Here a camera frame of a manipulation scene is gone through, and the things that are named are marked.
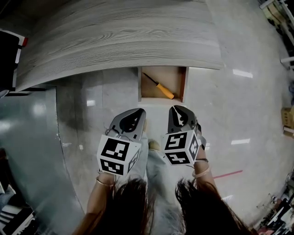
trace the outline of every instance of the tiled floor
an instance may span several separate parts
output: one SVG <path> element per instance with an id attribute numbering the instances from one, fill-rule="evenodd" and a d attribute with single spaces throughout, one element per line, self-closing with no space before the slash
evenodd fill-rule
<path id="1" fill-rule="evenodd" d="M 280 192 L 294 163 L 294 142 L 283 136 L 280 118 L 282 106 L 290 105 L 290 78 L 279 61 L 287 53 L 257 0 L 207 3 L 225 67 L 190 68 L 185 105 L 195 112 L 210 143 L 213 175 L 242 171 L 218 178 L 216 184 L 237 215 L 253 224 L 262 213 L 256 206 L 267 201 L 269 193 Z M 247 77 L 236 75 L 238 70 Z M 96 177 L 100 136 L 115 115 L 137 107 L 138 82 L 136 70 L 128 68 L 70 81 L 60 81 L 63 86 L 57 88 L 57 114 L 66 165 L 85 209 Z M 149 138 L 158 140 L 166 132 L 169 106 L 144 108 Z M 177 177 L 183 176 L 191 172 L 180 168 Z"/>

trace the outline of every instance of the person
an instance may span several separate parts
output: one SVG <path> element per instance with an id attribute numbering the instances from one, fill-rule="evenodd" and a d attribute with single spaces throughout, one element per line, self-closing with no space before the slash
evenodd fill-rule
<path id="1" fill-rule="evenodd" d="M 171 190 L 167 185 L 176 167 L 167 166 L 159 144 L 148 144 L 145 132 L 141 143 L 128 179 L 99 174 L 87 213 L 73 235 L 252 234 L 222 201 L 208 162 L 195 162 L 195 179 L 181 179 Z M 202 148 L 196 158 L 206 159 Z"/>

